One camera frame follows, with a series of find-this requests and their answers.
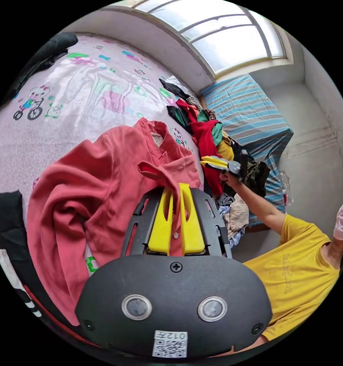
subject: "window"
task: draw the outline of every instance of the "window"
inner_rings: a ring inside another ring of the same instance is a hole
[[[215,76],[247,63],[285,57],[268,19],[224,0],[123,0],[113,5],[135,8],[170,25]]]

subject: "window frame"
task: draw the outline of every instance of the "window frame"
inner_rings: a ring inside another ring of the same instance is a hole
[[[148,11],[143,11],[141,9],[138,9],[138,7],[146,2],[148,2],[149,0],[142,0],[140,1],[139,3],[136,3],[134,5],[132,5],[131,7],[128,7],[129,9],[134,9],[136,10],[137,12],[141,12],[145,15],[147,15],[148,17],[152,17],[154,18],[154,20],[156,20],[157,22],[161,22],[161,23],[165,23],[164,21],[162,21],[161,19],[159,19],[157,16],[153,15],[153,12],[155,12],[156,10],[162,8],[163,6],[165,5],[169,5],[169,4],[172,4],[174,2],[177,2],[177,1],[180,1],[180,0],[168,0],[166,1],[164,4],[162,5],[158,5],[158,6],[155,6],[154,8],[148,10]],[[176,30],[174,27],[172,27],[171,25],[168,24],[169,28],[175,33],[175,35],[178,36],[179,39],[181,39],[185,45],[187,47],[189,47],[191,49],[191,51],[197,55],[198,57],[201,57],[204,61],[204,63],[206,63],[208,65],[208,68],[210,69],[210,71],[212,72],[212,75],[213,77],[216,79],[226,75],[226,74],[229,74],[233,71],[236,71],[242,67],[246,67],[246,66],[250,66],[250,65],[254,65],[254,64],[258,64],[258,63],[261,63],[261,62],[264,62],[264,61],[272,61],[272,60],[277,60],[277,59],[287,59],[287,54],[286,54],[286,50],[285,50],[285,47],[284,47],[284,44],[283,44],[283,41],[281,39],[281,36],[279,34],[279,32],[277,31],[277,28],[275,26],[275,24],[273,24],[269,19],[267,19],[270,24],[272,25],[274,31],[276,32],[277,34],[277,37],[278,37],[278,40],[280,42],[280,47],[281,47],[281,50],[282,50],[282,56],[272,56],[272,53],[271,53],[271,49],[269,48],[269,44],[268,44],[268,41],[267,41],[267,38],[261,28],[261,26],[258,24],[258,22],[256,21],[256,19],[254,18],[254,16],[250,13],[250,11],[238,4],[235,4],[236,6],[238,6],[243,13],[239,13],[239,14],[235,14],[235,13],[231,13],[231,14],[222,14],[222,15],[219,15],[219,16],[214,16],[214,17],[210,17],[210,18],[207,18],[207,19],[204,19],[204,20],[201,20],[201,21],[198,21],[198,22],[195,22],[193,24],[190,24],[189,26],[187,27],[184,27],[183,29],[181,30]],[[114,4],[114,5],[108,5],[106,6],[106,8],[112,8],[112,7],[116,7],[117,5]],[[251,22],[251,24],[241,24],[241,25],[234,25],[234,26],[225,26],[225,27],[221,27],[219,29],[215,29],[213,31],[209,31],[209,32],[206,32],[198,37],[195,37],[193,39],[187,39],[185,36],[183,36],[183,33],[186,32],[187,30],[197,26],[197,25],[200,25],[200,24],[203,24],[205,22],[208,22],[208,21],[211,21],[211,20],[217,20],[217,19],[220,19],[220,18],[224,18],[224,17],[228,17],[228,16],[241,16],[241,15],[245,15]],[[231,28],[237,28],[237,27],[245,27],[245,26],[255,26],[256,29],[258,30],[259,32],[259,35],[263,41],[263,44],[264,44],[264,47],[266,49],[266,52],[267,52],[267,57],[264,57],[264,58],[259,58],[259,59],[255,59],[255,60],[251,60],[251,61],[248,61],[248,62],[244,62],[242,64],[239,64],[239,65],[235,65],[235,66],[232,66],[232,67],[229,67],[227,69],[223,69],[221,71],[218,71],[218,72],[215,72],[212,67],[210,67],[210,64],[208,63],[208,61],[205,59],[205,57],[198,51],[198,49],[193,45],[194,42],[200,40],[200,39],[203,39],[211,34],[215,34],[215,33],[218,33],[220,31],[224,31],[226,29],[231,29]]]

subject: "label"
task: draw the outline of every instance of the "label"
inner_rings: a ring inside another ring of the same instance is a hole
[[[186,358],[187,332],[155,331],[153,357]]]

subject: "blue striped mattress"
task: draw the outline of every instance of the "blue striped mattress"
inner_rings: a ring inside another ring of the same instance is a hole
[[[257,162],[264,161],[271,172],[266,182],[266,199],[285,212],[278,162],[293,131],[250,75],[211,85],[202,91],[208,108],[216,112],[228,135],[244,146]],[[250,225],[261,222],[250,213]]]

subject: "yellow t-shirt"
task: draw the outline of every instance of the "yellow t-shirt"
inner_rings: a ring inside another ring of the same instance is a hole
[[[328,242],[316,225],[286,215],[280,245],[244,263],[261,279],[271,301],[272,320],[263,332],[268,340],[302,323],[334,286],[339,270],[321,254]]]

